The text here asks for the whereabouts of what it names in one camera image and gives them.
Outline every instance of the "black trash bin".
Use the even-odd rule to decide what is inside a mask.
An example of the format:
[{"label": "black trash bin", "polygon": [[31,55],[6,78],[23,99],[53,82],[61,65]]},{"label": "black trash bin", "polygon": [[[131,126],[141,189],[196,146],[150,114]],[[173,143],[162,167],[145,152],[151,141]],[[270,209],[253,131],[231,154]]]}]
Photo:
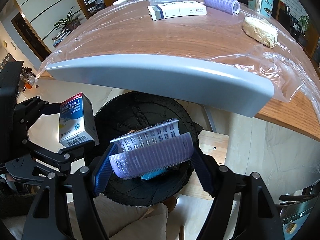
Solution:
[{"label": "black trash bin", "polygon": [[[100,144],[85,154],[85,164],[103,155],[110,140],[170,118],[179,119],[180,133],[190,132],[199,143],[196,128],[187,111],[174,99],[140,92],[129,92],[106,103],[96,114],[95,123]],[[190,161],[181,163],[178,170],[169,170],[150,180],[123,180],[112,174],[104,195],[129,206],[151,206],[173,196],[188,182],[193,171]]]}]

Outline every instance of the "ceramic mug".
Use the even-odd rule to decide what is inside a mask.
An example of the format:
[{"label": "ceramic mug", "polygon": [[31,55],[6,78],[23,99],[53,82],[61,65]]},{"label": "ceramic mug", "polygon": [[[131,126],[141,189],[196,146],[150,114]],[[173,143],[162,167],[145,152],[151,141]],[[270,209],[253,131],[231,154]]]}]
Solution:
[{"label": "ceramic mug", "polygon": [[273,8],[273,0],[248,0],[248,8],[270,18]]}]

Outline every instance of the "clear plastic wrap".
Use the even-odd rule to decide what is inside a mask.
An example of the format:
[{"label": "clear plastic wrap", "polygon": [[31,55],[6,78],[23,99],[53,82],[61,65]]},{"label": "clear plastic wrap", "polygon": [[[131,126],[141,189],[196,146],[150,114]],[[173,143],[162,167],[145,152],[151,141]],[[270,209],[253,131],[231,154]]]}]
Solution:
[{"label": "clear plastic wrap", "polygon": [[[195,0],[204,4],[204,0]],[[264,19],[246,5],[238,15],[207,8],[206,16],[152,21],[148,0],[110,6],[74,30],[42,63],[37,78],[51,63],[107,54],[161,54],[230,65],[268,78],[274,98],[289,102],[300,89],[320,120],[320,80],[308,56],[273,18],[278,44],[268,48],[247,36],[246,16]]]}]

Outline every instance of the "red logo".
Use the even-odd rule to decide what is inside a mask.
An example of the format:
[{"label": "red logo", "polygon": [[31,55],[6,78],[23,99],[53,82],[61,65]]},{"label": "red logo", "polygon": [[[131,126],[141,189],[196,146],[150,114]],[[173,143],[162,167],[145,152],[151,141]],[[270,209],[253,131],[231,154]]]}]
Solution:
[{"label": "red logo", "polygon": [[78,98],[79,96],[80,96],[80,94],[74,96],[73,99],[76,99],[76,98]]}]

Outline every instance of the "book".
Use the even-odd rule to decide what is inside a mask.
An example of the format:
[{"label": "book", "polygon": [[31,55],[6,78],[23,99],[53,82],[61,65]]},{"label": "book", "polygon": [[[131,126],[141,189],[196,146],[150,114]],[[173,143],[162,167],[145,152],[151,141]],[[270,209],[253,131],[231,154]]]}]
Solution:
[{"label": "book", "polygon": [[64,33],[68,32],[68,29],[62,29],[55,37],[53,37],[52,39],[59,39],[61,35],[63,35]]},{"label": "book", "polygon": [[68,32],[64,33],[59,39],[54,40],[53,47],[55,48],[56,46],[58,46],[59,43],[61,41],[63,41],[64,38],[67,37],[70,33],[71,33],[71,31],[68,31]]},{"label": "book", "polygon": [[65,36],[67,36],[69,33],[71,33],[71,31],[67,31],[67,32],[59,35],[59,37],[55,38],[55,40],[61,39],[61,38],[65,37]]}]

